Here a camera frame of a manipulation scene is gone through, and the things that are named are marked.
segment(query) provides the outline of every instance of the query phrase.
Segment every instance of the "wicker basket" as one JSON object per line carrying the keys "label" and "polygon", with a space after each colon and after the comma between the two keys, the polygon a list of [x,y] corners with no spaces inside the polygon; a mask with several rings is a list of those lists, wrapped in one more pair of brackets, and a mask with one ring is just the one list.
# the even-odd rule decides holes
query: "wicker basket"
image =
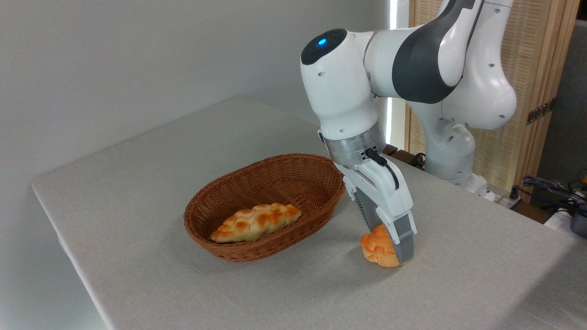
{"label": "wicker basket", "polygon": [[[284,154],[258,161],[207,184],[185,208],[190,237],[218,258],[252,261],[280,252],[322,228],[332,217],[345,187],[342,174],[326,157]],[[259,204],[292,204],[302,216],[253,241],[210,240],[226,218]]]}

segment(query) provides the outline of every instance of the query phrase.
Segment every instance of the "door hinge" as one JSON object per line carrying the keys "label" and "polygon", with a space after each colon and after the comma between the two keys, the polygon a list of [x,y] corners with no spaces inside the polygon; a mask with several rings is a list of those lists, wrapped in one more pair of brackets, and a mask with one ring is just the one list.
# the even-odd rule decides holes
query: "door hinge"
{"label": "door hinge", "polygon": [[535,121],[537,121],[540,117],[544,117],[547,113],[554,110],[556,106],[556,97],[553,97],[552,100],[544,103],[543,105],[539,106],[538,108],[530,111],[528,113],[528,120],[526,121],[526,125],[529,125]]}

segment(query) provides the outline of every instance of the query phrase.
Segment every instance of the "white wall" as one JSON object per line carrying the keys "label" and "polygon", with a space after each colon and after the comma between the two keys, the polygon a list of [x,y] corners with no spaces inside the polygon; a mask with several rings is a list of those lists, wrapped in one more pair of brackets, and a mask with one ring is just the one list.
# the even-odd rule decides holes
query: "white wall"
{"label": "white wall", "polygon": [[315,35],[385,28],[387,1],[2,1],[0,329],[104,327],[30,182],[238,95],[308,120]]}

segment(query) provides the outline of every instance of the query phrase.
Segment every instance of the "basket rim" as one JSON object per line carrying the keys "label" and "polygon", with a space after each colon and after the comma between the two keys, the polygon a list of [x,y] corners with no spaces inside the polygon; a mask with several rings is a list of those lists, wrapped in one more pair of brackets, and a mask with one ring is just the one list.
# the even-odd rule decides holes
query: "basket rim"
{"label": "basket rim", "polygon": [[190,202],[187,204],[187,206],[185,208],[184,225],[185,225],[186,229],[188,230],[188,233],[192,237],[192,239],[206,249],[208,249],[208,248],[243,247],[245,245],[251,245],[251,244],[269,243],[271,241],[278,240],[280,238],[279,234],[284,233],[286,228],[287,228],[287,230],[293,230],[294,227],[303,226],[306,222],[312,221],[313,219],[316,219],[316,218],[319,218],[320,216],[324,215],[325,213],[330,211],[332,208],[334,208],[336,206],[336,204],[340,201],[340,198],[342,197],[342,195],[345,192],[345,185],[342,180],[343,175],[340,171],[338,171],[338,169],[336,169],[336,171],[334,172],[335,175],[340,177],[340,180],[339,180],[340,184],[338,186],[338,189],[335,191],[334,194],[332,194],[331,198],[324,203],[323,207],[319,210],[319,212],[312,214],[311,218],[306,218],[306,217],[304,217],[304,214],[303,214],[296,221],[274,231],[273,233],[270,233],[268,235],[263,235],[262,237],[259,237],[257,239],[251,240],[251,241],[240,241],[240,242],[216,243],[214,241],[211,241],[211,240],[203,237],[198,232],[196,232],[196,230],[193,228],[191,220],[188,216],[190,205],[192,205],[192,203],[195,202],[196,200],[202,198],[202,196],[206,193],[206,191],[208,191],[210,188],[217,185],[219,181],[224,181],[224,180],[226,180],[227,177],[237,176],[240,173],[242,173],[243,171],[246,171],[246,170],[248,170],[248,168],[253,167],[253,166],[259,166],[259,165],[263,165],[265,163],[273,163],[273,162],[281,161],[281,160],[289,160],[293,157],[312,158],[312,159],[318,159],[320,161],[327,161],[328,163],[330,163],[333,166],[333,162],[331,159],[324,157],[324,156],[321,156],[321,155],[307,154],[307,153],[279,154],[276,156],[271,156],[271,157],[267,157],[262,160],[258,160],[254,163],[251,163],[247,166],[241,167],[238,170],[227,173],[227,174],[211,181],[210,183],[206,184],[202,189],[200,189],[194,195],[194,197],[190,200]]}

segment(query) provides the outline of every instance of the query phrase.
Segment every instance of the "orange bread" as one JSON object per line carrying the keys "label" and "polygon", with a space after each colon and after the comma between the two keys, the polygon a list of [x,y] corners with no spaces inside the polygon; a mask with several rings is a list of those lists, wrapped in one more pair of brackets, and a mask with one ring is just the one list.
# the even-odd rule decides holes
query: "orange bread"
{"label": "orange bread", "polygon": [[302,210],[290,204],[257,205],[228,217],[210,238],[216,243],[252,241],[290,224],[300,215]]}
{"label": "orange bread", "polygon": [[360,242],[367,260],[383,267],[399,266],[396,250],[393,248],[392,239],[385,225],[375,227],[373,232],[364,235]]}

